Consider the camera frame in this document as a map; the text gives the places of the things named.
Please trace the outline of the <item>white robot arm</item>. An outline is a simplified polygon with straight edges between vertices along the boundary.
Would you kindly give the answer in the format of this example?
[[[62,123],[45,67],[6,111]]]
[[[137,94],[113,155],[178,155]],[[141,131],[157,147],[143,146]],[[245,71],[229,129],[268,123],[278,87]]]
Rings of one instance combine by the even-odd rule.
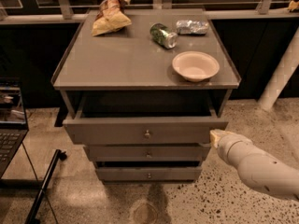
[[[250,189],[269,196],[299,201],[299,171],[256,147],[246,136],[224,130],[210,131],[219,157],[237,170]]]

